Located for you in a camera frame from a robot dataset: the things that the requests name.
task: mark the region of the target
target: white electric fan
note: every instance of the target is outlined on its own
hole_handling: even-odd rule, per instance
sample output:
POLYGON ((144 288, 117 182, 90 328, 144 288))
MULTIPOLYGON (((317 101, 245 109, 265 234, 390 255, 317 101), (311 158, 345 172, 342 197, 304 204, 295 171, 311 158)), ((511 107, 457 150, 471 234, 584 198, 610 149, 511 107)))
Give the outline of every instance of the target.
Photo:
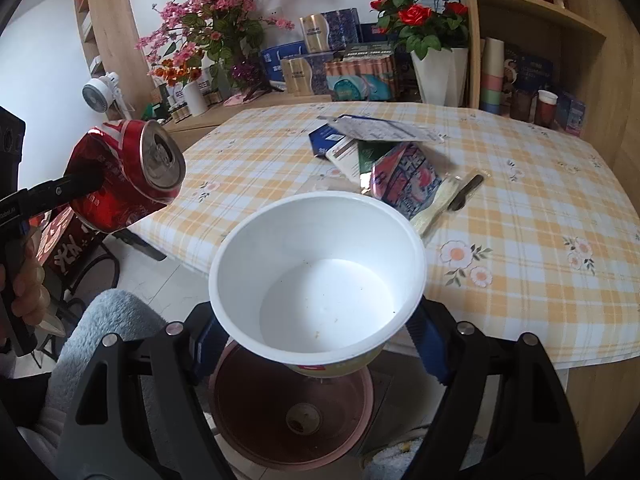
POLYGON ((107 75, 92 78, 82 87, 82 97, 96 112, 105 113, 116 101, 116 106, 125 119, 131 119, 131 111, 127 107, 122 91, 118 88, 118 74, 108 72, 107 75))

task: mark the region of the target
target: artificial flower arrangement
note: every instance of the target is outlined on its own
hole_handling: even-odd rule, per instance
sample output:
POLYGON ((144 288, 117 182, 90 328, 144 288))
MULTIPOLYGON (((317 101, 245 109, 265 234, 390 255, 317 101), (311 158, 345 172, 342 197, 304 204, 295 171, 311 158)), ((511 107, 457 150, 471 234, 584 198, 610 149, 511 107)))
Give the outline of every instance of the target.
POLYGON ((259 66, 248 55, 257 53, 263 26, 294 28, 289 20, 263 18, 254 11, 255 0, 186 0, 181 4, 174 0, 158 11, 160 28, 140 38, 136 48, 148 47, 145 57, 152 67, 150 74, 164 77, 170 86, 197 79, 207 56, 214 62, 209 67, 213 81, 222 67, 232 85, 247 87, 260 80, 259 66))
POLYGON ((396 45, 404 44, 423 60, 429 49, 441 50, 468 45, 468 9, 458 2, 434 0, 434 9, 420 0, 375 0, 378 27, 386 34, 397 34, 396 45))

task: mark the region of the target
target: yellow plaid tablecloth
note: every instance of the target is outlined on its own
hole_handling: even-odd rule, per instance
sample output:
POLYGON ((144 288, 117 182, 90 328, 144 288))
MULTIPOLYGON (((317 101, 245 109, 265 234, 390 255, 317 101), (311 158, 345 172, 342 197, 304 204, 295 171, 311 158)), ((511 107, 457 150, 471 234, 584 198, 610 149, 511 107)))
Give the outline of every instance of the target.
POLYGON ((330 103, 246 110, 185 152, 180 196, 133 231, 208 272, 239 221, 333 167, 312 156, 319 114, 433 126, 450 171, 491 178, 426 247, 425 296, 485 334, 537 334, 556 367, 640 354, 640 221, 586 142, 477 110, 330 103))

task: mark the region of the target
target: white plastic bowl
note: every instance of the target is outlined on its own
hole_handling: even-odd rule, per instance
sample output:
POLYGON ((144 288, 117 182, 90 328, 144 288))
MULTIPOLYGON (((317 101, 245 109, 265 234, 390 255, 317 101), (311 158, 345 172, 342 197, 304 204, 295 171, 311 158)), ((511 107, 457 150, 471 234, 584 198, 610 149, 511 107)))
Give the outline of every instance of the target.
POLYGON ((422 241, 400 213, 373 198, 323 191, 279 200, 240 222, 213 259, 209 295, 243 347, 314 367, 384 344, 415 310, 425 282, 422 241))

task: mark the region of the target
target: white cup lid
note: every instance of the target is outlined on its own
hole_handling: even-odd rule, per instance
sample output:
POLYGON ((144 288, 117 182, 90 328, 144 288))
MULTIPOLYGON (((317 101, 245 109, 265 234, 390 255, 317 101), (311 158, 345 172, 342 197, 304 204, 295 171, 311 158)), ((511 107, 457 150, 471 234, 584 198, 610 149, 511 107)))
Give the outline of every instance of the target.
POLYGON ((548 105, 555 105, 558 102, 558 96, 546 90, 538 90, 538 99, 548 105))

